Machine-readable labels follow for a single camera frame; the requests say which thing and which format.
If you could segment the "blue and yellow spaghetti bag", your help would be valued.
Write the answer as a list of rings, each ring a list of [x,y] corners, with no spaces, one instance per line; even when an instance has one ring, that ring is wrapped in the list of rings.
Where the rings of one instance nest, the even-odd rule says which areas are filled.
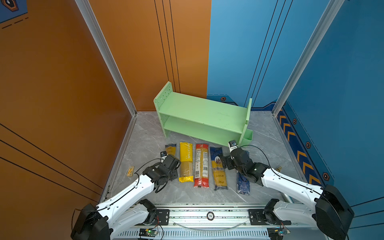
[[[172,155],[176,156],[176,149],[177,149],[177,144],[167,144],[165,145],[167,155]]]

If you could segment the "red spaghetti bag white label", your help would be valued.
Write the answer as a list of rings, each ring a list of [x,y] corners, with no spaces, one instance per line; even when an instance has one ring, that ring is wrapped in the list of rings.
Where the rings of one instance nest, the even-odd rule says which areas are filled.
[[[209,188],[209,145],[197,144],[195,157],[195,188]]]

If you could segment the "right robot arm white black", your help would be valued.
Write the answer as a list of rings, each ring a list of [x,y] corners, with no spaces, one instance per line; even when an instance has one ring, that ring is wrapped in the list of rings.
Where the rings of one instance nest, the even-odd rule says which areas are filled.
[[[224,167],[235,169],[249,182],[286,194],[299,203],[271,199],[263,210],[264,221],[269,225],[301,223],[318,228],[332,240],[347,240],[355,216],[340,191],[301,182],[274,170],[270,164],[253,162],[245,150],[237,145],[230,147],[229,156],[220,156]]]

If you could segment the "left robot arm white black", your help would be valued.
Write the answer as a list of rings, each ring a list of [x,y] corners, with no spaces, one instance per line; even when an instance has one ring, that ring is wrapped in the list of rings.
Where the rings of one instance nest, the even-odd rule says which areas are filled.
[[[79,210],[72,224],[73,240],[113,240],[123,231],[138,224],[158,225],[156,206],[146,195],[160,192],[169,181],[176,179],[181,161],[172,155],[158,159],[147,167],[124,190],[96,206],[88,204]]]

